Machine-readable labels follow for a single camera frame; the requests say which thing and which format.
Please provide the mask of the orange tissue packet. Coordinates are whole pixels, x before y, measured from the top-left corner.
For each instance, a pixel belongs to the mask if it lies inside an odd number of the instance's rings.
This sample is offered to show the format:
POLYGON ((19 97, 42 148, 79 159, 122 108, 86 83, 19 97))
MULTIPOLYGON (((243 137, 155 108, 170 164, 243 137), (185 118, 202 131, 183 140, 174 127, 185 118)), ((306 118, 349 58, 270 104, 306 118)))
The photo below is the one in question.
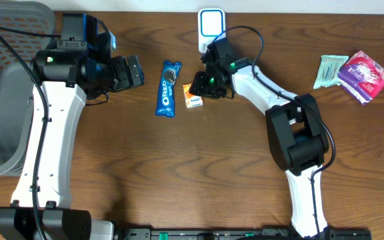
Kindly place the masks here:
POLYGON ((183 85, 185 104, 188 109, 203 106, 203 98, 189 92, 191 84, 183 85))

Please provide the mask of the blue Oreo cookie pack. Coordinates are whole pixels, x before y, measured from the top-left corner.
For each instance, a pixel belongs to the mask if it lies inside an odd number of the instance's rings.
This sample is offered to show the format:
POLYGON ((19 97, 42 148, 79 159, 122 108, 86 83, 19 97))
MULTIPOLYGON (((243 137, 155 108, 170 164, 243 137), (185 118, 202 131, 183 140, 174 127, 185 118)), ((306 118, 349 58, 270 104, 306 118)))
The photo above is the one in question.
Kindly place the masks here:
POLYGON ((175 96, 174 87, 181 70, 181 62, 164 61, 161 79, 158 88, 156 116, 174 117, 175 116, 175 96))

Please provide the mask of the mint green wipes pack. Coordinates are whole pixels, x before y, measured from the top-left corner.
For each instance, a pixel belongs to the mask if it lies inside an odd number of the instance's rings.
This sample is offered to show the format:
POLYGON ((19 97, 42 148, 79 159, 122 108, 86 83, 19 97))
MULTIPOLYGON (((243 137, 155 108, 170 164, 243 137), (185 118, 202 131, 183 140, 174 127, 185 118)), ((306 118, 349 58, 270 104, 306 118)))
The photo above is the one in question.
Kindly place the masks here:
POLYGON ((337 74, 348 59, 349 57, 344 55, 322 55, 313 88, 340 85, 337 74))

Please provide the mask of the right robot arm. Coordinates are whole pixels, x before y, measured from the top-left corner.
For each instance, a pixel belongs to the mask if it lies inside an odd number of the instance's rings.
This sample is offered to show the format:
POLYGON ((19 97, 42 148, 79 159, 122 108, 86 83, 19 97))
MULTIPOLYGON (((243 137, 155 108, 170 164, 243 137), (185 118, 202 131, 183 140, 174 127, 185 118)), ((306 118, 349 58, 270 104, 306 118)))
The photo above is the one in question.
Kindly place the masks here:
POLYGON ((248 58, 203 60, 190 92, 214 99, 238 94, 265 116, 269 150, 284 171, 292 202, 291 224, 302 238, 322 237, 328 228, 321 197, 324 155, 333 138, 316 100, 284 90, 248 58))

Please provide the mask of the red purple pad pack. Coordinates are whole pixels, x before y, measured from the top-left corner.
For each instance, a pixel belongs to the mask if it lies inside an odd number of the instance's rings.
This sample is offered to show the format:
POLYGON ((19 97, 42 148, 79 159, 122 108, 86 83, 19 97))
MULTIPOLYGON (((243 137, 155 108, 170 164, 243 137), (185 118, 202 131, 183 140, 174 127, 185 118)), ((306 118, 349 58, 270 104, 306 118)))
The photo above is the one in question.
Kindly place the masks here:
POLYGON ((354 54, 337 76, 341 86, 362 105, 371 102, 384 88, 384 67, 363 51, 354 54))

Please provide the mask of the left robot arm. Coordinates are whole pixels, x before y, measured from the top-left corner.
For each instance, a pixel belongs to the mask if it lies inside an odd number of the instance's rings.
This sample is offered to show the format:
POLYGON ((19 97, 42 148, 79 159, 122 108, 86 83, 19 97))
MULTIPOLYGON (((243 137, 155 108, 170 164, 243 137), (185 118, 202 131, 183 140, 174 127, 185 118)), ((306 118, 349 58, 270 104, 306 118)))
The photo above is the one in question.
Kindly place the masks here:
POLYGON ((71 161, 81 112, 90 99, 144 84, 138 57, 88 50, 41 50, 25 164, 8 207, 0 207, 5 239, 120 239, 111 221, 72 209, 71 161))

